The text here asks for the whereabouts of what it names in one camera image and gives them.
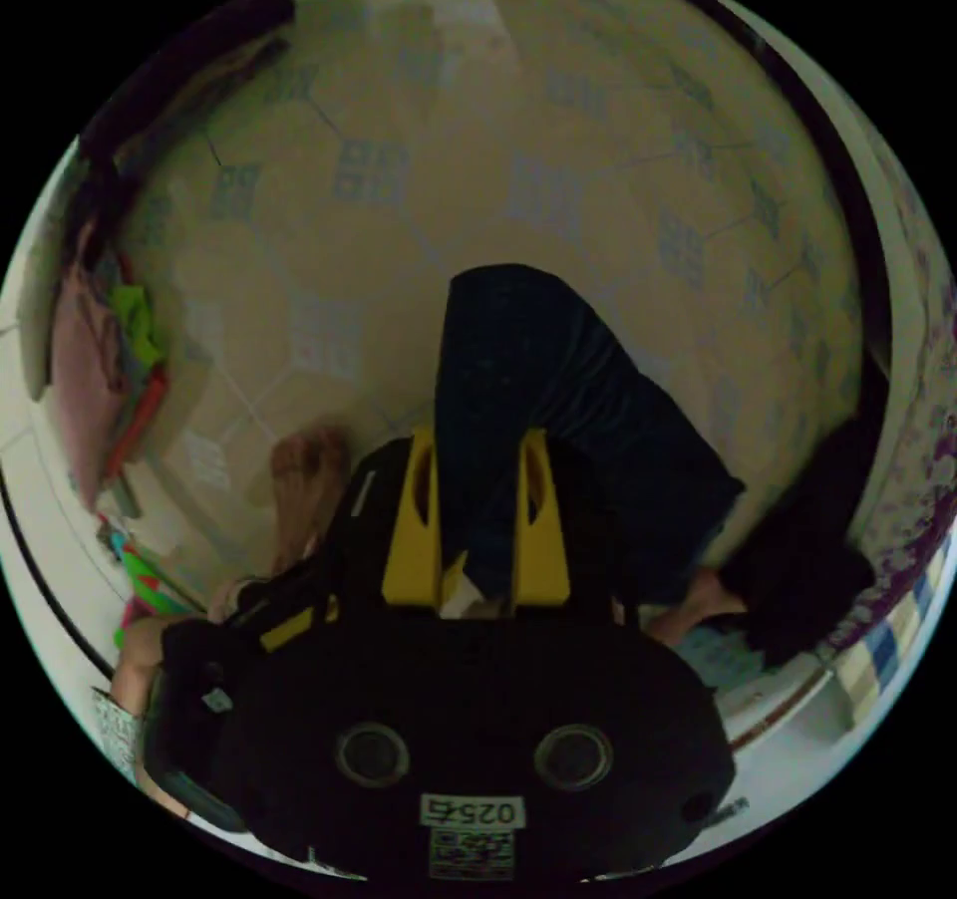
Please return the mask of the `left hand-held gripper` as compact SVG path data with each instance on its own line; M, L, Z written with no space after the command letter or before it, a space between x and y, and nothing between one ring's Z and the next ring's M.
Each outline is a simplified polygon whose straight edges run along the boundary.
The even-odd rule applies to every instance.
M248 578L221 618L190 618L165 629L140 739L146 776L187 812L226 833L247 826L213 782L220 734L248 670L313 626L315 603L330 594L331 542L269 579Z

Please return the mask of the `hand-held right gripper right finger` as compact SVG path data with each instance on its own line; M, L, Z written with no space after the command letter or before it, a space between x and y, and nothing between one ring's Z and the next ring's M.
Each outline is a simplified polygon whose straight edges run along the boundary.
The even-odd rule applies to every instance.
M513 542L513 604L563 606L571 582L557 492L543 430L532 430L518 451Z

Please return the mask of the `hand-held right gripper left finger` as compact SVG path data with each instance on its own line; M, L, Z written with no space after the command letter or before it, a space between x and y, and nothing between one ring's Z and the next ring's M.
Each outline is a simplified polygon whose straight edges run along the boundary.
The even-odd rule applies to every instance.
M439 606L442 543L435 441L413 430L402 480L382 594L390 606Z

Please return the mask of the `person's left hand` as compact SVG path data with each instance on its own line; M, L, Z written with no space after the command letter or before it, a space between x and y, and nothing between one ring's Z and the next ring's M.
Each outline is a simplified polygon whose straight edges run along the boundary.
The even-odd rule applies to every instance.
M175 617L145 617L125 632L110 696L119 707L134 716L146 708L162 661L162 635L175 622Z

